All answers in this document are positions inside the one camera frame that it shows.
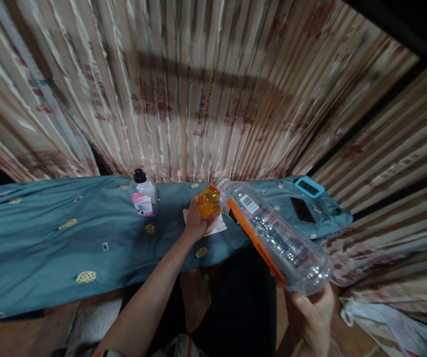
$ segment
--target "beige striped curtain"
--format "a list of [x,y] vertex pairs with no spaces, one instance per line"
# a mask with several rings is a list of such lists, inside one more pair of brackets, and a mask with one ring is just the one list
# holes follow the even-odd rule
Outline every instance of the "beige striped curtain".
[[1,25],[0,168],[15,181],[99,174],[80,130],[62,108],[47,104]]
[[157,181],[305,173],[418,60],[335,0],[16,5],[110,170]]
[[352,223],[322,247],[341,299],[384,303],[427,324],[427,188]]
[[427,250],[427,188],[367,215],[323,243],[335,261],[333,281],[351,286]]
[[427,324],[427,250],[377,271],[340,299],[383,303]]
[[427,70],[314,176],[352,213],[427,177]]

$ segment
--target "barcode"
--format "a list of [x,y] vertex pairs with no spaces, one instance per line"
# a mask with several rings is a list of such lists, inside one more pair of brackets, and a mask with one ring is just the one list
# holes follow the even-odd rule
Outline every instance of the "barcode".
[[248,195],[240,198],[240,202],[250,213],[254,213],[259,208],[258,205]]

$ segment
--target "black phone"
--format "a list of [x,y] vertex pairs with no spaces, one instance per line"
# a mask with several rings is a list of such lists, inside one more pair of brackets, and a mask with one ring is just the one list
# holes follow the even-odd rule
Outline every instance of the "black phone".
[[303,200],[300,198],[291,197],[291,203],[293,204],[294,210],[296,211],[301,222],[316,224],[311,211]]

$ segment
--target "teal bedsheet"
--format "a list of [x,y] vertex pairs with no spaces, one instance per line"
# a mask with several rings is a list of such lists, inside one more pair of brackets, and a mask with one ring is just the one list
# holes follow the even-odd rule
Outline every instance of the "teal bedsheet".
[[[348,227],[352,215],[327,194],[303,195],[294,178],[252,181],[251,185],[307,237],[319,240]],[[136,214],[123,176],[61,178],[0,186],[0,318],[67,303],[147,279],[181,235],[183,208],[208,183],[158,184],[160,212]],[[290,197],[304,199],[316,225],[298,220]],[[249,244],[227,215],[227,229],[202,238],[183,270],[216,264]],[[148,233],[145,226],[154,226]],[[200,248],[206,256],[197,258]],[[79,283],[82,272],[95,272]]]

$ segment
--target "hand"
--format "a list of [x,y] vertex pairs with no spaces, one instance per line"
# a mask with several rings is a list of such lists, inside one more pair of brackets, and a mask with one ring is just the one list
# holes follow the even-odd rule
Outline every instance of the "hand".
[[323,291],[305,297],[298,292],[284,290],[289,326],[286,333],[302,336],[310,352],[318,357],[327,356],[331,342],[331,321],[334,294],[330,283]]
[[203,220],[198,210],[198,196],[192,198],[190,201],[190,208],[188,209],[187,224],[183,230],[183,236],[186,236],[196,242],[203,237],[214,220],[218,215],[211,215],[206,220]]

